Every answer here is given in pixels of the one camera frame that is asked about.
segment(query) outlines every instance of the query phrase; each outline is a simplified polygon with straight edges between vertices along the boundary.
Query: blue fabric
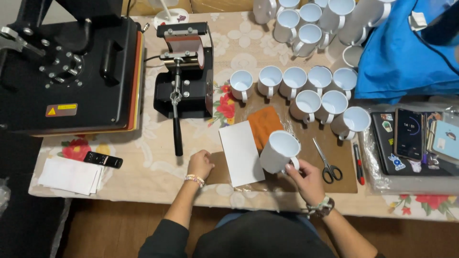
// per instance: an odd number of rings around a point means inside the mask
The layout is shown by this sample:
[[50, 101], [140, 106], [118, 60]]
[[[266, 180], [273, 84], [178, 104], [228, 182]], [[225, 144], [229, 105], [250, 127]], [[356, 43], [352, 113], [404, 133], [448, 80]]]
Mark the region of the blue fabric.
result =
[[[217, 225], [215, 226], [215, 228], [219, 228], [221, 227], [222, 225], [232, 221], [232, 220], [235, 220], [237, 219], [238, 217], [240, 217], [242, 214], [246, 213], [246, 212], [250, 212], [250, 211], [240, 211], [240, 212], [233, 212], [233, 213], [230, 213], [230, 214], [227, 214], [226, 216], [224, 216], [218, 223]], [[305, 218], [305, 217], [301, 217], [299, 216], [298, 214], [296, 213], [280, 213], [281, 216], [283, 217], [286, 217], [288, 218], [289, 220], [292, 220], [292, 221], [299, 221], [301, 223], [303, 223], [306, 227], [308, 227], [312, 232], [314, 232], [317, 236], [319, 236], [319, 233], [317, 232], [317, 230], [314, 228], [314, 226], [312, 225], [312, 223], [309, 221], [309, 219]]]
[[[370, 36], [359, 63], [355, 98], [395, 104], [404, 95], [459, 94], [459, 76], [437, 53], [423, 45], [409, 27], [408, 16], [415, 2], [396, 1], [388, 19]], [[439, 2], [419, 0], [414, 11], [423, 12], [429, 23], [446, 8]], [[454, 47], [432, 47], [459, 70]]]

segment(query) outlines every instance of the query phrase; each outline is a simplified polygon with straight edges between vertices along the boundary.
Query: black sleeve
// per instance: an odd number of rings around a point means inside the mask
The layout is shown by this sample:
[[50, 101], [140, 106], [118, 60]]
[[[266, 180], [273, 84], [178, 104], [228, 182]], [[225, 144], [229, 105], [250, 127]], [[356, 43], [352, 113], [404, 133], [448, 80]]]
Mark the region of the black sleeve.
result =
[[188, 229], [168, 219], [159, 223], [139, 250], [139, 258], [186, 258]]

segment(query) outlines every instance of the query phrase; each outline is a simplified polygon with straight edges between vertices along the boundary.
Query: smartphone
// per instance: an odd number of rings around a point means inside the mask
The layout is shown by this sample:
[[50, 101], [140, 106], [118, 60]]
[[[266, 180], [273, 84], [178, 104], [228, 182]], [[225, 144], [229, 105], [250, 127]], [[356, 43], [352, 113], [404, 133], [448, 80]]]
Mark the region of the smartphone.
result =
[[394, 155], [422, 160], [422, 114], [406, 109], [395, 110]]
[[102, 165], [111, 168], [120, 168], [123, 164], [123, 159], [118, 157], [113, 157], [97, 152], [88, 151], [86, 157], [84, 157], [84, 162]]

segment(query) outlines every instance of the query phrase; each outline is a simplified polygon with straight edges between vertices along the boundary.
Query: hand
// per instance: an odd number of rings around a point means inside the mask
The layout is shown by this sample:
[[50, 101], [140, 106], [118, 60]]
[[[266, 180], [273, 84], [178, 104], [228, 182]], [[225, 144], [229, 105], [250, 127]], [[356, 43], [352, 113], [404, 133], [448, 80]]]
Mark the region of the hand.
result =
[[206, 180], [212, 168], [215, 167], [214, 164], [210, 163], [208, 157], [210, 157], [210, 152], [206, 150], [193, 154], [188, 164], [188, 174], [194, 174], [202, 178], [202, 180]]
[[308, 205], [317, 206], [325, 198], [320, 170], [302, 159], [298, 159], [298, 162], [304, 177], [290, 164], [285, 165], [287, 174], [297, 184], [298, 192], [303, 200]]

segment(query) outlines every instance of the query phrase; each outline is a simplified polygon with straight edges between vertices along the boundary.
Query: scissors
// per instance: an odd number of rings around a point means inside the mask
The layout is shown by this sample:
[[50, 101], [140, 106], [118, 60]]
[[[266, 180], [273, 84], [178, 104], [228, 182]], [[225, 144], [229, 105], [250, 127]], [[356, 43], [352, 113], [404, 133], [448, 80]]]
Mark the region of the scissors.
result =
[[[325, 168], [322, 171], [322, 178], [324, 179], [325, 183], [332, 184], [335, 180], [340, 181], [341, 179], [343, 179], [343, 172], [341, 172], [341, 169], [339, 169], [337, 166], [330, 165], [327, 159], [325, 158], [324, 153], [322, 152], [319, 145], [317, 144], [315, 138], [313, 138], [313, 141], [317, 147], [317, 151], [319, 151], [320, 157], [324, 161]], [[340, 177], [336, 177], [335, 170], [339, 172]], [[328, 176], [330, 177], [330, 180], [327, 180], [327, 177], [325, 177], [325, 174], [328, 174]]]

